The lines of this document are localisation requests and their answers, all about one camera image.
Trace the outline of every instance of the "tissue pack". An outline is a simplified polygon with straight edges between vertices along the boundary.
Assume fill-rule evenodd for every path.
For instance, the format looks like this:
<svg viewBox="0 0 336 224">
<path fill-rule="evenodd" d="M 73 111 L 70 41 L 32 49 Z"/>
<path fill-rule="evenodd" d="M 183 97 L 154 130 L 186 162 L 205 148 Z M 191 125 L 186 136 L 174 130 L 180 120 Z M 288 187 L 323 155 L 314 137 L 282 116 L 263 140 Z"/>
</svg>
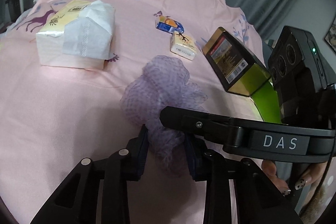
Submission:
<svg viewBox="0 0 336 224">
<path fill-rule="evenodd" d="M 170 41 L 170 51 L 186 59 L 193 60 L 196 55 L 194 39 L 174 31 Z"/>
<path fill-rule="evenodd" d="M 103 69 L 114 33 L 115 10 L 100 0 L 73 0 L 36 33 L 40 64 Z"/>
<path fill-rule="evenodd" d="M 156 20 L 156 28 L 169 33 L 177 31 L 179 33 L 184 32 L 184 28 L 181 23 L 165 16 L 159 16 Z"/>
</svg>

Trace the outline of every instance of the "mesh sponge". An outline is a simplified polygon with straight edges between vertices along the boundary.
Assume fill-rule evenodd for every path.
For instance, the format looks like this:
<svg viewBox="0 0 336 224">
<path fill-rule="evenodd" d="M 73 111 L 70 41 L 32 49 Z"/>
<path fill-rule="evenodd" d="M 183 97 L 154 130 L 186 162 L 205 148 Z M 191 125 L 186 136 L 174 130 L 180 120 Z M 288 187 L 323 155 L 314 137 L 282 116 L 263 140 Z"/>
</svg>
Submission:
<svg viewBox="0 0 336 224">
<path fill-rule="evenodd" d="M 180 59 L 158 55 L 128 85 L 121 99 L 121 109 L 130 121 L 146 124 L 150 150 L 160 167 L 174 175 L 181 174 L 181 165 L 185 164 L 185 154 L 176 152 L 184 133 L 163 127 L 159 116 L 166 106 L 204 112 L 200 104 L 208 97 L 197 84 L 188 81 L 189 72 Z"/>
</svg>

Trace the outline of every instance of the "fingernail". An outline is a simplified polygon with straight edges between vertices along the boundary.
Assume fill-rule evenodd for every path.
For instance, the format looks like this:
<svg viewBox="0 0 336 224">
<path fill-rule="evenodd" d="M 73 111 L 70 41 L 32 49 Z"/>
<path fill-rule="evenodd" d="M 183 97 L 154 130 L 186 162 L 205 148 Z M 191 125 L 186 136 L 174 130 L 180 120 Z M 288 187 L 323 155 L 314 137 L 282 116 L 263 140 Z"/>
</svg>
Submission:
<svg viewBox="0 0 336 224">
<path fill-rule="evenodd" d="M 309 182 L 311 182 L 311 175 L 307 174 L 295 183 L 295 189 L 299 190 L 299 189 L 303 188 Z"/>
<path fill-rule="evenodd" d="M 291 193 L 291 190 L 288 188 L 280 188 L 279 191 L 282 193 L 283 196 L 289 195 Z"/>
</svg>

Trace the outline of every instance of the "finger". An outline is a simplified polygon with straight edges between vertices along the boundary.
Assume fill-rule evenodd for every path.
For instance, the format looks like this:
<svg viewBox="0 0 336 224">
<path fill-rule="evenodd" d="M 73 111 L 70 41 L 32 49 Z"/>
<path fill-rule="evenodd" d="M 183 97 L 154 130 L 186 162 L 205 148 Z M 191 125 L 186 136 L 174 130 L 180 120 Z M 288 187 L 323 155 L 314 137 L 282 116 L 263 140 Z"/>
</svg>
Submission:
<svg viewBox="0 0 336 224">
<path fill-rule="evenodd" d="M 270 160 L 263 160 L 261 163 L 261 169 L 266 174 L 266 176 L 273 182 L 273 184 L 278 188 L 278 190 L 283 195 L 289 195 L 291 190 L 288 187 L 286 181 L 279 179 L 276 176 L 277 167 L 276 165 Z"/>
<path fill-rule="evenodd" d="M 263 160 L 261 163 L 261 169 L 266 175 L 276 176 L 277 175 L 277 167 L 274 162 L 270 160 Z"/>
<path fill-rule="evenodd" d="M 310 185 L 319 180 L 322 177 L 326 166 L 326 162 L 309 165 L 309 167 L 305 170 L 300 179 L 295 183 L 295 189 L 299 190 L 304 186 Z"/>
</svg>

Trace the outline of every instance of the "bed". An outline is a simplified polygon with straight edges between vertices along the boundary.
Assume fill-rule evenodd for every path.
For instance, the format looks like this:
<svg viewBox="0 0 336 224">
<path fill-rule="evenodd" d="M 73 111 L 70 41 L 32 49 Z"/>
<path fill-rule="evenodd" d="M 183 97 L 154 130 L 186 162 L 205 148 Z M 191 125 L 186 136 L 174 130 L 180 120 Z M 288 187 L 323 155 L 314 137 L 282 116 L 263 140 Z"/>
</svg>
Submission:
<svg viewBox="0 0 336 224">
<path fill-rule="evenodd" d="M 208 96 L 202 104 L 207 111 L 261 120 L 250 98 L 224 91 L 200 51 L 217 27 L 242 33 L 248 26 L 242 40 L 263 60 L 261 38 L 240 8 L 225 0 L 101 0 L 116 9 L 113 55 L 104 70 L 40 66 L 35 34 L 49 11 L 70 1 L 39 0 L 0 40 L 0 195 L 20 224 L 30 223 L 82 158 L 106 158 L 137 136 L 140 128 L 121 112 L 120 99 L 157 55 L 183 61 L 190 81 Z M 159 11 L 196 39 L 193 61 L 170 52 L 170 35 L 155 28 Z M 205 183 L 166 176 L 152 154 L 141 181 L 128 184 L 128 195 L 132 223 L 203 221 Z"/>
</svg>

